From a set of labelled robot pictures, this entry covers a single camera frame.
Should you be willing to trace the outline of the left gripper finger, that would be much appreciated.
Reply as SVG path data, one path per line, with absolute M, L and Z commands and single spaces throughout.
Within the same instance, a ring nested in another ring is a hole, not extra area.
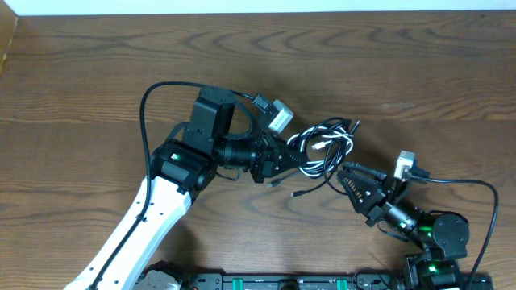
M 279 165 L 289 161 L 301 162 L 302 160 L 305 160 L 306 162 L 308 162 L 308 157 L 306 153 L 299 151 L 296 147 L 288 145 L 286 142 L 279 142 L 278 149 Z
M 294 161 L 290 162 L 289 161 L 289 162 L 278 165 L 276 168 L 276 174 L 280 175 L 282 173 L 286 173 L 286 172 L 290 172 L 290 171 L 299 172 L 299 168 L 302 168 L 305 165 L 306 165 L 305 160 L 302 160 L 301 162 L 294 162 Z

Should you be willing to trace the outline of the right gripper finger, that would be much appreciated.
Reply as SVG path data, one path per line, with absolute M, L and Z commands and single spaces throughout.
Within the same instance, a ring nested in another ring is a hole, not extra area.
M 372 177 L 374 180 L 385 180 L 388 177 L 388 174 L 374 169 L 374 168 L 368 168 L 362 164 L 358 164 L 355 162 L 346 161 L 344 163 L 344 167 L 349 171 L 353 173 L 361 173 L 366 176 Z
M 382 183 L 361 174 L 341 170 L 337 179 L 357 213 L 368 213 L 386 198 Z

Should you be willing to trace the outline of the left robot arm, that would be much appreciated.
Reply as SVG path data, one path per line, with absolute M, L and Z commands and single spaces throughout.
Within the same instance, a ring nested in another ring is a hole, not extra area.
M 176 125 L 155 151 L 146 150 L 147 174 L 135 200 L 89 265 L 69 289 L 132 289 L 165 235 L 187 213 L 218 167 L 267 178 L 306 163 L 307 157 L 280 137 L 293 112 L 279 100 L 251 97 L 258 115 L 249 128 L 230 131 L 236 108 L 234 90 L 199 85 L 190 120 Z

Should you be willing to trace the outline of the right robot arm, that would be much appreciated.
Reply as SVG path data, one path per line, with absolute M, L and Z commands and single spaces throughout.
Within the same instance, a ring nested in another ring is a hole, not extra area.
M 405 165 L 397 176 L 347 162 L 337 173 L 349 200 L 358 214 L 373 227 L 385 222 L 391 237 L 412 242 L 422 250 L 407 256 L 402 276 L 392 278 L 392 289 L 462 289 L 458 259 L 467 256 L 468 220 L 450 211 L 426 212 L 407 200 L 410 185 L 429 172 Z

